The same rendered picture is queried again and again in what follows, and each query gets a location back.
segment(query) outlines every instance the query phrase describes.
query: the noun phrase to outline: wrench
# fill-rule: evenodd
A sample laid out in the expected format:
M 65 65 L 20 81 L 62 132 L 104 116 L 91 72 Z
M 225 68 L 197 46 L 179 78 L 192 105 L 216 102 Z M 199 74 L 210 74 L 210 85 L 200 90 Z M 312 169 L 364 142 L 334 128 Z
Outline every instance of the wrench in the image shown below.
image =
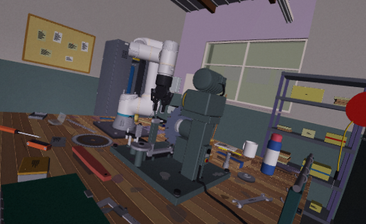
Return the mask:
M 260 196 L 256 197 L 256 198 L 249 198 L 249 199 L 245 199 L 245 200 L 237 200 L 234 199 L 232 200 L 233 203 L 237 203 L 237 208 L 242 208 L 242 206 L 247 205 L 247 204 L 251 204 L 251 203 L 255 203 L 258 201 L 273 201 L 273 198 L 266 198 L 264 194 L 261 194 Z

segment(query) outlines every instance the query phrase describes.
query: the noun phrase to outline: workbench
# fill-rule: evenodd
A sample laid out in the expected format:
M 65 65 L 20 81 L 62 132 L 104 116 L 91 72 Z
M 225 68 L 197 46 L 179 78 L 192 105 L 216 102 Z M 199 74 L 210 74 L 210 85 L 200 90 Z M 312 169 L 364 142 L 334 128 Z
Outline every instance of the workbench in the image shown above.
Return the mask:
M 84 186 L 93 192 L 95 202 L 110 197 L 117 204 L 127 207 L 129 213 L 142 224 L 240 223 L 236 217 L 205 193 L 174 206 L 115 157 L 109 151 L 110 147 L 95 149 L 86 147 L 90 154 L 101 162 L 113 176 L 112 180 L 102 182 L 72 152 L 72 147 L 76 144 L 71 141 L 71 137 L 91 132 L 67 121 L 59 126 L 49 124 L 47 120 L 57 119 L 56 115 L 49 114 L 44 120 L 35 120 L 28 119 L 29 114 L 0 112 L 0 125 L 41 136 L 38 140 L 43 142 L 50 142 L 53 136 L 66 137 L 66 146 L 53 147 L 51 150 L 42 151 L 26 146 L 26 142 L 32 139 L 30 136 L 0 131 L 0 186 L 17 183 L 17 171 L 24 157 L 48 156 L 50 157 L 48 178 L 77 174 Z M 67 119 L 96 130 L 95 134 L 105 135 L 93 125 L 96 120 L 91 115 L 68 115 Z M 147 126 L 150 119 L 140 118 L 139 122 Z M 164 140 L 164 135 L 158 135 L 157 141 Z M 126 139 L 113 141 L 119 145 L 127 144 Z M 230 179 L 210 188 L 208 192 L 227 205 L 247 223 L 277 223 L 284 205 L 280 197 L 285 200 L 286 188 L 293 186 L 295 176 L 280 170 L 275 170 L 273 176 L 267 176 L 260 171 L 261 163 L 262 159 L 256 157 L 248 167 L 241 169 L 231 167 Z M 246 183 L 239 179 L 237 173 L 240 171 L 254 176 L 256 178 L 255 183 Z M 304 209 L 310 184 L 311 177 L 309 176 L 299 205 L 301 209 Z M 242 209 L 238 209 L 236 204 L 232 203 L 232 199 L 243 200 L 257 197 L 262 193 L 265 193 L 268 198 L 273 198 L 273 201 L 244 205 Z M 105 216 L 110 223 L 127 223 L 124 218 L 119 217 L 115 212 L 109 212 Z M 301 215 L 296 214 L 293 223 L 299 224 L 301 218 Z

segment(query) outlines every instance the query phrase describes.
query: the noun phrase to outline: ceiling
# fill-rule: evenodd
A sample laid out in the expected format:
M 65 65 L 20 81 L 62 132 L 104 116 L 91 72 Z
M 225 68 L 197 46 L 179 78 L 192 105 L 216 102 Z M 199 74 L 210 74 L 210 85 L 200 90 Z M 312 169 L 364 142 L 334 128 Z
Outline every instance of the ceiling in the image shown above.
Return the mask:
M 197 0 L 170 0 L 180 7 L 185 12 L 192 12 L 197 10 L 206 10 Z M 229 5 L 231 3 L 239 3 L 248 0 L 208 0 L 213 2 L 216 6 Z

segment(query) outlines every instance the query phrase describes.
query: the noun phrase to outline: spray can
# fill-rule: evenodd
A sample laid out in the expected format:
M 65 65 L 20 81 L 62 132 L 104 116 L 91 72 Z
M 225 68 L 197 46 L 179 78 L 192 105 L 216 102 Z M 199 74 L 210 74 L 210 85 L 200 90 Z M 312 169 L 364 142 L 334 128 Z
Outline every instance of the spray can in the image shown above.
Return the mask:
M 271 139 L 268 141 L 267 150 L 263 158 L 262 167 L 260 171 L 263 174 L 272 176 L 275 171 L 275 166 L 277 165 L 278 157 L 280 156 L 281 146 L 282 146 L 282 136 L 273 133 Z

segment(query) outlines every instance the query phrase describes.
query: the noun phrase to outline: shelving unit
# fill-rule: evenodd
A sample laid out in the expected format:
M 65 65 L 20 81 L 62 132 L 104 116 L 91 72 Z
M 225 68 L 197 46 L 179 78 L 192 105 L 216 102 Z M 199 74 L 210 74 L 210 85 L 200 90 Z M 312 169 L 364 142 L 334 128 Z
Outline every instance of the shelving unit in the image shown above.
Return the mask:
M 284 85 L 284 92 L 283 92 L 282 96 L 280 96 L 282 86 L 284 84 L 285 79 L 286 79 L 286 82 Z M 266 153 L 267 142 L 270 139 L 271 132 L 278 133 L 278 134 L 292 137 L 292 138 L 297 138 L 297 139 L 300 139 L 300 140 L 303 140 L 306 142 L 310 142 L 313 144 L 318 144 L 323 147 L 340 150 L 339 146 L 326 143 L 322 139 L 306 138 L 306 137 L 302 136 L 301 133 L 295 133 L 295 132 L 289 133 L 289 132 L 280 131 L 277 129 L 278 122 L 280 121 L 282 107 L 283 107 L 285 101 L 295 102 L 298 104 L 306 104 L 306 105 L 310 105 L 310 106 L 319 106 L 319 107 L 333 109 L 333 110 L 337 110 L 337 111 L 346 111 L 346 108 L 344 106 L 337 106 L 337 105 L 333 105 L 333 104 L 325 104 L 325 103 L 319 103 L 319 102 L 311 102 L 311 101 L 306 101 L 306 100 L 298 100 L 298 99 L 286 97 L 286 91 L 287 91 L 290 80 L 295 80 L 295 81 L 297 80 L 297 81 L 303 81 L 303 82 L 315 82 L 315 83 L 321 83 L 321 84 L 333 84 L 333 85 L 339 85 L 339 86 L 358 87 L 358 88 L 364 88 L 364 92 L 366 92 L 366 79 L 282 72 L 280 84 L 278 86 L 277 95 L 275 96 L 273 112 L 271 113 L 271 119 L 270 119 L 270 122 L 268 123 L 267 133 L 266 133 L 266 137 L 265 137 L 264 143 L 263 143 L 261 157 L 264 157 L 264 154 Z M 275 112 L 277 111 L 277 105 L 278 105 L 279 101 L 281 101 L 280 107 L 278 109 L 279 113 L 277 114 L 277 118 L 275 119 L 275 122 L 274 122 Z M 305 215 L 311 217 L 312 219 L 317 220 L 321 223 L 330 223 L 331 222 L 333 213 L 335 212 L 336 206 L 338 205 L 338 201 L 339 201 L 340 197 L 342 196 L 342 190 L 345 185 L 346 179 L 349 176 L 349 170 L 350 170 L 352 162 L 354 161 L 354 155 L 356 153 L 357 145 L 360 140 L 360 135 L 361 135 L 362 130 L 363 130 L 362 127 L 360 127 L 356 124 L 354 125 L 353 131 L 351 132 L 351 135 L 350 135 L 349 144 L 346 147 L 343 147 L 343 149 L 342 149 L 342 151 L 345 152 L 345 157 L 343 158 L 342 165 L 340 167 L 338 179 L 333 184 L 333 186 L 332 186 L 332 182 L 333 182 L 332 177 L 329 177 L 328 181 L 313 177 L 314 182 L 319 183 L 328 188 L 332 187 L 332 194 L 331 194 L 331 198 L 329 199 L 327 207 L 323 207 L 321 213 L 317 213 L 317 212 L 309 209 L 310 202 L 307 201 L 303 214 L 305 214 Z M 301 167 L 292 162 L 289 162 L 288 165 L 295 167 L 297 169 L 300 169 L 300 167 Z

